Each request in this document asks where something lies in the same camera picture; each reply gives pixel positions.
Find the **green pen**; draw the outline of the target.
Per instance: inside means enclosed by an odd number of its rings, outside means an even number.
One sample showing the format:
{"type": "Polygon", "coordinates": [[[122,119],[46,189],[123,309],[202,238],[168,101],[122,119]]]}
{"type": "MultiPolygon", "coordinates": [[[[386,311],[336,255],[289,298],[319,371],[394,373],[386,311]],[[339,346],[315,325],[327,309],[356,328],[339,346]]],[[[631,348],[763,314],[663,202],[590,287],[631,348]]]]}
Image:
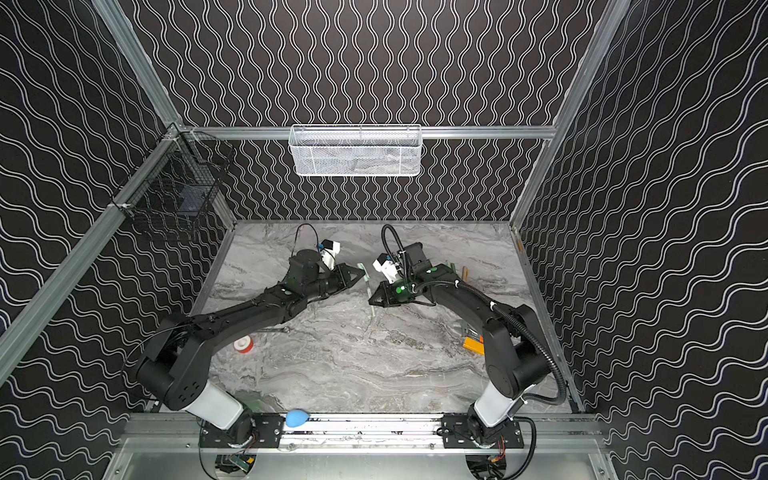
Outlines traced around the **green pen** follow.
{"type": "Polygon", "coordinates": [[[375,312],[375,306],[372,306],[370,304],[370,298],[371,298],[373,292],[372,292],[372,288],[371,288],[370,279],[368,277],[366,277],[366,279],[365,279],[365,285],[366,285],[366,293],[367,293],[367,297],[368,297],[368,300],[367,300],[368,308],[370,310],[370,320],[372,321],[376,317],[376,312],[375,312]]]}

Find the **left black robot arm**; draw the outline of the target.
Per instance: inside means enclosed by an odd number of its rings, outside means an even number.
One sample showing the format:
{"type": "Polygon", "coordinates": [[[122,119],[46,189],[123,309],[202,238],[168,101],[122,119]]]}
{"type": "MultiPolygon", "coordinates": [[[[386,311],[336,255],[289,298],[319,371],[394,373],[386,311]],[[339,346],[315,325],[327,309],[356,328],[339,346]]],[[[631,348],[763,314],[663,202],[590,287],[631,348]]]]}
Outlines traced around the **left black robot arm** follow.
{"type": "Polygon", "coordinates": [[[281,281],[256,297],[207,314],[173,314],[149,339],[131,379],[172,411],[185,411],[237,443],[250,434],[248,408],[209,380],[211,360],[224,347],[259,329],[279,326],[308,305],[347,291],[365,276],[354,265],[328,266],[316,250],[288,260],[281,281]]]}

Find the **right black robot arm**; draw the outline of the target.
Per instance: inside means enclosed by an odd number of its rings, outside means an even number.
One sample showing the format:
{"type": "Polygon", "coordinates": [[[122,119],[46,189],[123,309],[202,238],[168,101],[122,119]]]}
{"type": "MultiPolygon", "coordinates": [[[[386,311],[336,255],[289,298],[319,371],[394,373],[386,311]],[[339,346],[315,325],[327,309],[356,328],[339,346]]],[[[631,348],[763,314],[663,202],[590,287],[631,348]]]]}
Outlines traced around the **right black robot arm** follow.
{"type": "Polygon", "coordinates": [[[567,382],[532,308],[493,299],[451,267],[432,263],[420,242],[404,245],[391,224],[382,227],[381,240],[384,253],[375,269],[386,280],[370,297],[370,305],[444,307],[482,337],[488,384],[468,412],[476,425],[493,429],[528,402],[565,403],[567,382]]]}

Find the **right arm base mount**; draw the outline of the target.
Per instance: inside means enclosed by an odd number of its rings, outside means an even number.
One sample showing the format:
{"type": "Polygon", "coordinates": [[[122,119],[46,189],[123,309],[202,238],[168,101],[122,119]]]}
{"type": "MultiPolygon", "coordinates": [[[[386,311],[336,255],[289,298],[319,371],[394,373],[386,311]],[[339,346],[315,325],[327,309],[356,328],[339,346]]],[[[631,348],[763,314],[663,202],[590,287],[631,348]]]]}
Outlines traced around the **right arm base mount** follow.
{"type": "Polygon", "coordinates": [[[521,449],[525,443],[517,421],[505,419],[496,426],[486,426],[477,416],[445,414],[435,433],[446,449],[505,448],[521,449]]]}

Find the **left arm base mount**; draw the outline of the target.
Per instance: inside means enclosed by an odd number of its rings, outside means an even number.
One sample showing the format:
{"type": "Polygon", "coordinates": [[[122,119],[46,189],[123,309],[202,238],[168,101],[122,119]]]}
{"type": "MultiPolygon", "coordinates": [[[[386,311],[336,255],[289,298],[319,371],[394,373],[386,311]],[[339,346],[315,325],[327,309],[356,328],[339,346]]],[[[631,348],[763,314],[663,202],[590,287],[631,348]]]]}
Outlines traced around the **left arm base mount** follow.
{"type": "Polygon", "coordinates": [[[202,425],[199,446],[202,448],[277,448],[283,434],[285,419],[277,413],[242,414],[227,430],[209,422],[202,425]]]}

